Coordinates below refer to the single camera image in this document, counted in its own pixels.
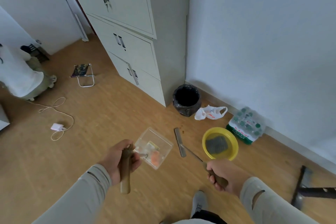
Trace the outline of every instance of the baseboard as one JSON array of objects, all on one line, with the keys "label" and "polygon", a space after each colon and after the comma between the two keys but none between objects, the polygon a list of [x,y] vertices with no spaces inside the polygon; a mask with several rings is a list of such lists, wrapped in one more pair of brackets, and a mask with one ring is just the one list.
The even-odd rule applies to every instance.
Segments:
[{"label": "baseboard", "polygon": [[[229,105],[228,103],[225,103],[224,101],[216,98],[215,96],[207,93],[204,89],[200,88],[199,86],[195,85],[201,92],[202,98],[210,101],[216,106],[226,106],[228,108],[228,112],[231,114],[236,113],[238,110]],[[297,143],[296,141],[290,139],[289,137],[284,136],[280,132],[274,130],[273,128],[267,127],[265,130],[265,133],[271,137],[273,137],[275,140],[279,141],[280,143],[284,144],[285,146],[291,148],[292,150],[295,150],[297,153],[301,154],[302,156],[308,158],[309,160],[315,162],[319,166],[325,168],[326,170],[336,174],[336,164],[331,162],[328,159],[323,158],[321,155],[313,152],[312,150],[309,150],[305,146]]]}]

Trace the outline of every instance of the water bottle pack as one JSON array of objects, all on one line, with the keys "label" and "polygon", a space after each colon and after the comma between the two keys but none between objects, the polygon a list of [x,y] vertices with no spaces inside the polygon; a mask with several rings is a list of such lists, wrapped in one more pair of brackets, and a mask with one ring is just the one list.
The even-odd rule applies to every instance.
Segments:
[{"label": "water bottle pack", "polygon": [[244,107],[233,116],[226,129],[246,144],[251,144],[264,133],[265,124],[256,112]]}]

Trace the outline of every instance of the wooden handle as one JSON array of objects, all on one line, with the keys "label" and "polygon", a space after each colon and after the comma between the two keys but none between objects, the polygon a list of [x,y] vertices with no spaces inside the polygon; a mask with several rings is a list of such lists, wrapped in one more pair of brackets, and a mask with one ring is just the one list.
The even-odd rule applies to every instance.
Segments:
[{"label": "wooden handle", "polygon": [[228,180],[226,180],[223,177],[220,177],[220,176],[216,175],[213,170],[207,170],[207,163],[206,162],[203,162],[203,167],[209,173],[209,175],[214,176],[215,182],[217,182],[223,188],[226,188],[226,186],[229,184]]},{"label": "wooden handle", "polygon": [[131,192],[131,157],[133,145],[123,149],[120,159],[120,192],[129,194]]}]

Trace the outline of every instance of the black garbage bag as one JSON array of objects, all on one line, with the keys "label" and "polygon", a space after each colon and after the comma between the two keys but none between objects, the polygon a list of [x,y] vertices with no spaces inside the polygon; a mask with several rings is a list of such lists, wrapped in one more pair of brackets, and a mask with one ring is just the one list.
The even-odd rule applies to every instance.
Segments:
[{"label": "black garbage bag", "polygon": [[183,116],[190,117],[201,107],[201,95],[195,86],[183,84],[173,93],[173,106]]}]

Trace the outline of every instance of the clear plastic tray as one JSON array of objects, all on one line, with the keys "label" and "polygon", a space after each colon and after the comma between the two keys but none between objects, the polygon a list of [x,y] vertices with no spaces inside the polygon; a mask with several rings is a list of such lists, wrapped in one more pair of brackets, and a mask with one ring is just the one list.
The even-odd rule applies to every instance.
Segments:
[{"label": "clear plastic tray", "polygon": [[155,170],[172,148],[173,143],[152,128],[147,128],[135,143],[135,151],[143,154],[141,158]]}]

